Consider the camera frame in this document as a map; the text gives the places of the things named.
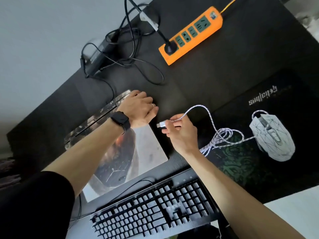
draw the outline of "white braided cable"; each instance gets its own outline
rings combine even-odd
[[[209,152],[212,150],[212,149],[215,149],[215,148],[224,148],[224,147],[229,147],[229,146],[233,146],[233,145],[236,145],[236,144],[240,144],[242,142],[245,142],[245,141],[248,141],[250,139],[253,139],[255,136],[252,136],[252,137],[249,137],[249,138],[246,138],[245,139],[245,136],[244,134],[239,131],[239,130],[236,130],[236,129],[231,129],[231,128],[220,128],[220,129],[216,129],[215,127],[215,124],[213,122],[213,118],[211,116],[211,113],[209,112],[209,110],[207,109],[207,107],[203,106],[203,105],[195,105],[195,106],[192,106],[191,108],[189,108],[183,116],[181,116],[179,119],[177,120],[173,120],[172,122],[175,122],[175,121],[179,121],[181,120],[191,109],[193,109],[194,107],[203,107],[206,109],[206,111],[208,112],[208,115],[209,115],[209,118],[211,119],[211,122],[212,122],[212,125],[213,125],[213,128],[215,130],[215,134],[213,136],[213,139],[209,142],[209,144],[207,144],[205,147],[202,147],[200,149],[200,152],[206,157]],[[266,114],[268,114],[266,111],[264,110],[257,110],[255,111],[253,114],[252,114],[252,119],[254,118],[254,115],[257,113],[257,112],[264,112]],[[233,133],[234,132],[238,132],[240,135],[241,135],[241,140],[238,141],[238,142],[229,142],[228,140],[233,136]],[[228,143],[227,145],[222,145],[222,146],[217,146],[217,144],[220,144],[222,142],[226,142]]]

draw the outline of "orange power strip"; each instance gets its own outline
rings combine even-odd
[[[202,15],[170,39],[170,41],[174,40],[177,43],[178,49],[175,53],[168,55],[164,51],[165,44],[159,47],[159,51],[166,63],[171,65],[181,56],[220,29],[222,25],[223,18],[221,17],[221,14],[216,8],[210,7]]]

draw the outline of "computer mouse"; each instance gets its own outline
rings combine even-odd
[[[275,115],[261,114],[254,117],[249,127],[253,131],[261,150],[274,160],[284,162],[295,152],[293,139],[281,121]]]

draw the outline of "black keyboard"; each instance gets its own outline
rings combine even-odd
[[[166,238],[205,225],[218,213],[193,169],[172,176],[98,211],[98,239]]]

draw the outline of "yellow cable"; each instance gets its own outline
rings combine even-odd
[[[234,1],[236,0],[232,0],[220,13],[222,14]]]

